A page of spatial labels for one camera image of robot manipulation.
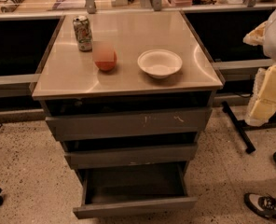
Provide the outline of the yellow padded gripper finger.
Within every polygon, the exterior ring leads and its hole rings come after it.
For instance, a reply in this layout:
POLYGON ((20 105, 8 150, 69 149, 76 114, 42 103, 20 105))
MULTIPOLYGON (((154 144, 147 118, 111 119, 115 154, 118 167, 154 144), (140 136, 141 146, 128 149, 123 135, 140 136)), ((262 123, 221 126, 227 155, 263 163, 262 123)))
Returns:
POLYGON ((253 96, 250 98, 245 122, 259 127, 276 112, 276 63, 268 69, 259 68, 255 75, 253 96))

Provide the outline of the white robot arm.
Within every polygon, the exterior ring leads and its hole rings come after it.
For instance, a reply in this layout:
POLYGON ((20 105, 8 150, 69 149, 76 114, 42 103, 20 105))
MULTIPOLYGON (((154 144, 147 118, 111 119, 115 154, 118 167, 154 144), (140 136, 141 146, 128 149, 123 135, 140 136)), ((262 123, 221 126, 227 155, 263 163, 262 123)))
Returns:
POLYGON ((247 106, 245 122, 259 127, 267 123, 276 112, 276 9, 266 21, 248 33, 243 42, 251 46, 260 45, 264 55, 274 61, 268 69, 258 69, 254 94, 247 106))

